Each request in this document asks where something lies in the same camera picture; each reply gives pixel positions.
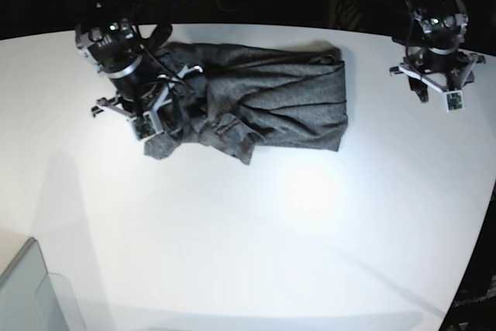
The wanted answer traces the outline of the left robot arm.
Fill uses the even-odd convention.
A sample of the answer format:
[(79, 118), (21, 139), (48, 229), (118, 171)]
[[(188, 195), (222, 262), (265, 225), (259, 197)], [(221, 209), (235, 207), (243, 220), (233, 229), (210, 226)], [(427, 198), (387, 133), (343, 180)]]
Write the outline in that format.
[(410, 19), (404, 40), (402, 62), (390, 68), (391, 75), (408, 77), (410, 89), (420, 102), (429, 101), (429, 90), (443, 98), (446, 111), (465, 106), (463, 89), (474, 82), (473, 69), (486, 62), (478, 53), (464, 53), (469, 24), (462, 0), (405, 0)]

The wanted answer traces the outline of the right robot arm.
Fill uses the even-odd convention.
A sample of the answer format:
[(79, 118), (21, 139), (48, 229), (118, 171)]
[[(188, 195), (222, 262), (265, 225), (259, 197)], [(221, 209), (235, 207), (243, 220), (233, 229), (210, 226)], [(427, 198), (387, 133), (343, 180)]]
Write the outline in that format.
[(184, 130), (181, 100), (191, 86), (185, 81), (199, 66), (176, 71), (158, 57), (173, 31), (161, 19), (150, 36), (140, 32), (136, 18), (145, 0), (92, 0), (93, 6), (75, 27), (75, 46), (97, 74), (115, 88), (111, 98), (99, 98), (92, 116), (111, 112), (122, 116), (138, 140)]

